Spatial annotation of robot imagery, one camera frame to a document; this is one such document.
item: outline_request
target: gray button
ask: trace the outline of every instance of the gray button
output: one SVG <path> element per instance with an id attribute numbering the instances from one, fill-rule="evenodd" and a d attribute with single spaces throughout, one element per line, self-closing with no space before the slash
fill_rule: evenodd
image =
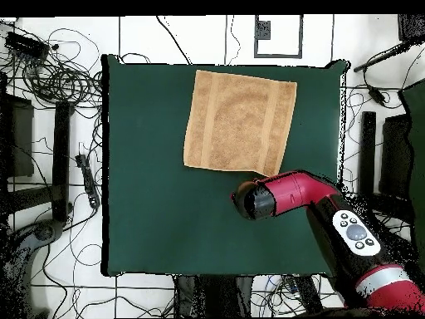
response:
<path id="1" fill-rule="evenodd" d="M 347 228 L 347 237 L 353 241 L 363 240 L 368 234 L 363 226 L 358 224 L 353 224 Z"/>

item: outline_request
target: white control panel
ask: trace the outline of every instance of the white control panel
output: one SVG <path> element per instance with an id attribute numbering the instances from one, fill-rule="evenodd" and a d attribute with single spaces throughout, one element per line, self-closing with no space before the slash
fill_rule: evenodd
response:
<path id="1" fill-rule="evenodd" d="M 339 210 L 332 218 L 334 227 L 354 254 L 374 256 L 381 250 L 381 245 L 362 221 L 349 210 Z"/>

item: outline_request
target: green tablecloth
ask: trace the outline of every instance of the green tablecloth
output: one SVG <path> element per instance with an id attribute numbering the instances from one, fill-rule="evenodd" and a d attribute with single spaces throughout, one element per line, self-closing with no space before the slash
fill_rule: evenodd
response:
<path id="1" fill-rule="evenodd" d="M 183 141 L 197 69 L 295 81 L 281 172 L 306 169 L 336 179 L 346 67 L 124 65 L 108 56 L 108 273 L 328 272 L 304 209 L 245 220 L 229 196 L 259 175 L 186 167 Z"/>
<path id="2" fill-rule="evenodd" d="M 418 250 L 419 267 L 425 272 L 425 80 L 405 88 L 399 93 L 412 121 L 408 139 L 413 149 L 413 168 L 409 196 L 415 212 L 412 242 Z"/>

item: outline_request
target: floor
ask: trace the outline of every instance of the floor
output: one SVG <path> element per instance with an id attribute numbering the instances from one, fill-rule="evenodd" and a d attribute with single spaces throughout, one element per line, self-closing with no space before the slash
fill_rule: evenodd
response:
<path id="1" fill-rule="evenodd" d="M 388 110 L 369 101 L 367 91 L 358 86 L 364 83 L 360 73 L 354 73 L 353 68 L 366 62 L 372 55 L 388 49 L 398 43 L 397 15 L 304 15 L 303 19 L 303 55 L 301 59 L 293 58 L 254 58 L 253 34 L 254 16 L 248 15 L 220 15 L 206 17 L 160 17 L 163 24 L 174 34 L 178 44 L 192 63 L 196 64 L 228 64 L 243 65 L 291 65 L 291 66 L 325 66 L 329 61 L 345 59 L 351 63 L 347 74 L 347 121 L 355 117 L 354 124 L 349 131 L 350 138 L 346 139 L 345 155 L 356 153 L 359 138 L 358 116 L 363 110 L 377 112 L 376 144 L 381 141 L 382 125 L 387 116 L 404 112 L 400 106 Z M 289 21 L 285 16 L 260 16 L 260 20 L 270 20 L 275 23 Z M 124 56 L 127 53 L 138 53 L 148 57 L 151 62 L 185 63 L 185 58 L 174 44 L 171 36 L 160 26 L 155 17 L 52 17 L 52 18 L 20 18 L 17 27 L 34 33 L 37 36 L 59 44 L 58 52 L 68 57 L 75 57 L 75 62 L 87 68 L 94 75 L 100 70 L 99 55 L 103 53 Z M 0 25 L 0 47 L 3 48 L 3 37 L 10 28 Z M 292 50 L 293 42 L 287 43 L 287 48 L 279 46 L 274 37 L 276 47 L 262 47 L 266 53 L 287 53 Z M 408 86 L 425 77 L 425 59 L 419 57 L 413 60 L 425 46 L 414 47 L 409 52 L 396 56 L 371 67 L 367 72 L 369 84 L 384 88 L 388 94 L 389 106 L 398 106 L 397 89 Z M 7 57 L 7 50 L 2 49 L 1 60 Z M 136 55 L 127 55 L 125 62 L 145 62 L 145 58 Z M 413 63 L 408 77 L 405 80 L 409 67 Z M 24 92 L 25 84 L 16 79 L 8 87 L 9 93 L 32 99 L 36 108 L 42 108 L 31 94 Z M 85 108 L 84 115 L 93 116 L 96 110 Z M 34 148 L 38 152 L 47 152 L 53 144 L 53 118 L 49 110 L 37 110 L 34 123 Z M 71 156 L 77 155 L 89 148 L 91 133 L 95 119 L 87 119 L 82 115 L 74 115 L 71 120 Z M 380 149 L 377 147 L 375 160 L 376 170 L 379 170 Z M 96 180 L 101 183 L 101 149 L 97 149 L 97 158 L 90 160 L 94 173 L 98 172 Z M 51 155 L 34 154 L 34 159 L 40 165 L 47 183 L 51 182 Z M 344 179 L 349 189 L 356 190 L 355 157 L 345 161 Z M 379 172 L 375 175 L 377 190 Z M 9 190 L 36 187 L 43 183 L 37 173 L 31 178 L 10 179 Z M 81 171 L 74 162 L 70 166 L 70 200 L 75 202 L 73 214 L 74 223 L 86 219 L 91 214 L 82 185 Z M 41 205 L 33 209 L 21 211 L 11 216 L 9 223 L 13 228 L 34 221 L 41 213 L 40 218 L 49 218 L 49 205 Z M 391 219 L 389 225 L 398 225 L 400 221 Z M 59 308 L 56 317 L 74 319 L 79 312 L 84 318 L 114 318 L 114 317 L 149 317 L 145 310 L 158 308 L 163 310 L 172 299 L 173 281 L 170 276 L 124 274 L 119 277 L 103 277 L 100 274 L 100 246 L 102 213 L 101 211 L 86 223 L 77 226 L 62 235 L 51 245 L 51 252 L 46 271 L 50 277 L 67 287 L 67 297 Z M 408 230 L 403 228 L 401 235 L 409 238 Z M 64 299 L 63 288 L 55 286 L 42 272 L 42 264 L 46 258 L 47 248 L 42 248 L 36 255 L 32 266 L 32 297 L 35 307 L 50 308 L 50 316 L 59 307 Z M 258 304 L 263 301 L 264 292 L 272 292 L 276 288 L 280 276 L 259 276 L 255 278 L 252 295 L 252 315 L 254 317 L 268 317 L 270 310 L 262 310 Z M 316 277 L 317 286 L 321 286 L 322 297 L 326 297 L 324 305 L 327 307 L 341 307 L 341 300 L 332 295 L 329 283 Z M 288 306 L 297 308 L 298 301 L 284 299 L 285 303 L 278 302 L 287 316 L 293 316 Z"/>

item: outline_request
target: brown towel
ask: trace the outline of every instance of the brown towel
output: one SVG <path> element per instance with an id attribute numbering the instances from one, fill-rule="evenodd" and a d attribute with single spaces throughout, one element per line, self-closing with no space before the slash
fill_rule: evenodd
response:
<path id="1" fill-rule="evenodd" d="M 295 82 L 197 70 L 184 164 L 278 174 L 295 101 Z"/>

